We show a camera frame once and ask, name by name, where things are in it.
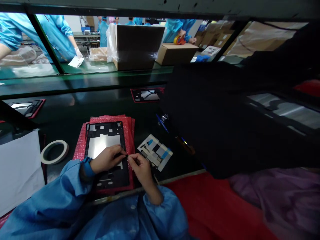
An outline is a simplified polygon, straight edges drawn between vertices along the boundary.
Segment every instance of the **right hand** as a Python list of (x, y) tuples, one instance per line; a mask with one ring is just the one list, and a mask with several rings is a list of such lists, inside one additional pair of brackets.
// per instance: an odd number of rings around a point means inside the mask
[(145, 190), (146, 188), (154, 186), (150, 163), (147, 159), (145, 159), (139, 153), (136, 153), (129, 155), (128, 161), (133, 171), (136, 173), (139, 182)]
[(182, 37), (182, 38), (185, 38), (186, 37), (186, 31), (181, 29), (180, 32), (179, 32), (179, 36)]

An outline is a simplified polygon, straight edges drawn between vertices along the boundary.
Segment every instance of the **green work surface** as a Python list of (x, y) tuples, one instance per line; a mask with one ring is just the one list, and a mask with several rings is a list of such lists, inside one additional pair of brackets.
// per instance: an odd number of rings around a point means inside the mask
[(52, 76), (59, 74), (57, 68), (50, 63), (30, 64), (23, 66), (0, 66), (0, 80), (11, 78), (28, 78), (38, 76)]
[[(117, 68), (113, 62), (89, 62), (84, 60), (80, 67), (75, 68), (68, 65), (68, 63), (61, 63), (61, 66), (67, 74), (83, 74), (83, 73), (102, 73), (102, 72), (116, 72)], [(172, 69), (173, 66), (162, 67), (155, 63), (153, 69)], [(58, 75), (57, 68), (50, 63), (47, 64), (30, 64), (23, 66), (1, 66), (0, 80), (14, 79), (14, 78), (30, 78), (30, 77), (47, 77)]]
[(173, 66), (141, 71), (7, 79), (0, 86), (0, 99), (165, 84), (172, 70)]
[[(46, 144), (55, 140), (64, 140), (69, 144), (69, 152), (65, 160), (47, 166), (49, 182), (55, 179), (65, 164), (73, 158), (82, 124), (88, 122), (90, 117), (102, 115), (126, 114), (135, 118), (135, 147), (138, 147), (149, 134), (152, 134), (172, 150), (173, 155), (162, 172), (154, 168), (152, 170), (159, 181), (203, 169), (201, 163), (189, 155), (176, 141), (175, 136), (168, 134), (162, 125), (158, 124), (155, 115), (159, 112), (158, 103), (134, 103), (128, 88), (10, 101), (41, 98), (46, 98), (46, 102), (33, 120), (40, 124), (40, 132), (46, 135)], [(0, 123), (0, 130), (3, 130), (1, 134), (10, 129), (8, 123)]]

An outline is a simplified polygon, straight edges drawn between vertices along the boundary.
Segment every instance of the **hand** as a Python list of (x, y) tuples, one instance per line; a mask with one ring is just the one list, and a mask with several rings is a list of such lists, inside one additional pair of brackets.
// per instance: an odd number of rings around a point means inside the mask
[(197, 41), (197, 38), (190, 38), (189, 39), (189, 43), (191, 43), (191, 44), (195, 44), (196, 41)]
[(80, 50), (79, 50), (78, 47), (75, 48), (74, 50), (76, 50), (76, 54), (77, 54), (77, 56), (78, 56), (79, 59), (83, 57), (83, 56), (82, 56), (82, 53), (80, 52)]
[(147, 159), (145, 159), (139, 153), (136, 153), (129, 155), (128, 161), (144, 189), (148, 188), (151, 185), (154, 185), (151, 175), (150, 163)]
[[(121, 153), (121, 155), (117, 158), (114, 158), (114, 156), (118, 153)], [(90, 166), (95, 174), (108, 171), (121, 162), (126, 155), (127, 153), (119, 144), (113, 145), (105, 148), (95, 159), (92, 159)]]
[(136, 176), (147, 193), (147, 197), (153, 205), (160, 205), (163, 202), (163, 195), (152, 180), (150, 163), (139, 153), (128, 156), (128, 161)]
[(180, 32), (179, 32), (179, 36), (182, 37), (182, 38), (185, 38), (186, 31), (181, 29)]

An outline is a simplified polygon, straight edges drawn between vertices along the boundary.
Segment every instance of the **purple fabric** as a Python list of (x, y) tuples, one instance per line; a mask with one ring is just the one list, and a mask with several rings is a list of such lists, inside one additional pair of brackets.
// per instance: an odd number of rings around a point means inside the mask
[(261, 208), (283, 240), (320, 239), (320, 175), (302, 168), (267, 169), (229, 178), (233, 190)]

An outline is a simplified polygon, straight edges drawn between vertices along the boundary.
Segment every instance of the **cable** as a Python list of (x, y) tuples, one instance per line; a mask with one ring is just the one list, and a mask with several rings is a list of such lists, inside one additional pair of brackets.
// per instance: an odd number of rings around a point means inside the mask
[(254, 21), (258, 22), (258, 23), (261, 23), (261, 24), (264, 24), (264, 25), (267, 25), (267, 26), (270, 26), (270, 27), (274, 27), (274, 28), (278, 28), (278, 29), (281, 29), (281, 30), (287, 30), (287, 31), (299, 31), (299, 29), (293, 29), (293, 28), (282, 28), (282, 27), (278, 27), (276, 25), (273, 25), (271, 23), (266, 23), (266, 22), (263, 22), (263, 21), (260, 21), (260, 20), (257, 20), (255, 19)]

